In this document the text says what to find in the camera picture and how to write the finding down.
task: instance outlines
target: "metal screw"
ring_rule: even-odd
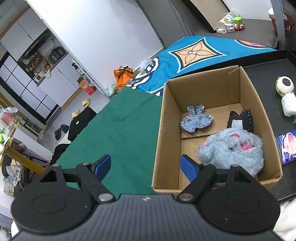
[[[182,201],[191,201],[193,199],[193,195],[190,193],[182,193],[181,195],[179,195],[179,198]]]
[[[108,202],[108,201],[112,200],[113,195],[111,195],[110,193],[102,193],[98,196],[98,198],[102,202]]]

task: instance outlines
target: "bottle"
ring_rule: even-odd
[[[234,23],[235,17],[239,17],[239,13],[235,10],[225,13],[223,18],[217,23],[217,27],[225,28],[224,24]]]

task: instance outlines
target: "yellow table edge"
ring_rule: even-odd
[[[3,162],[3,159],[4,159],[5,155],[7,154],[8,156],[13,158],[14,160],[21,163],[23,166],[29,168],[30,170],[36,172],[37,174],[41,174],[41,173],[43,173],[45,171],[45,168],[37,165],[35,162],[33,162],[30,159],[24,157],[22,154],[20,154],[19,152],[17,152],[15,149],[13,149],[10,146],[11,143],[12,143],[12,140],[13,140],[12,137],[13,137],[13,135],[15,133],[15,130],[17,129],[18,125],[20,124],[21,119],[22,118],[20,117],[19,120],[17,121],[11,135],[5,141],[3,151],[2,151],[2,153],[0,155],[0,166],[2,165],[2,162]]]

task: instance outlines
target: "white plush toy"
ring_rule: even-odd
[[[282,96],[281,105],[284,115],[290,117],[296,115],[296,96],[294,94],[294,84],[287,76],[278,77],[276,80],[276,91]]]

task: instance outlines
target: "beige slipper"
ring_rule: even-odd
[[[82,107],[85,109],[89,106],[89,104],[90,104],[89,98],[87,98],[82,102]]]
[[[76,110],[72,113],[72,119],[74,119],[77,115],[79,115],[80,110]]]

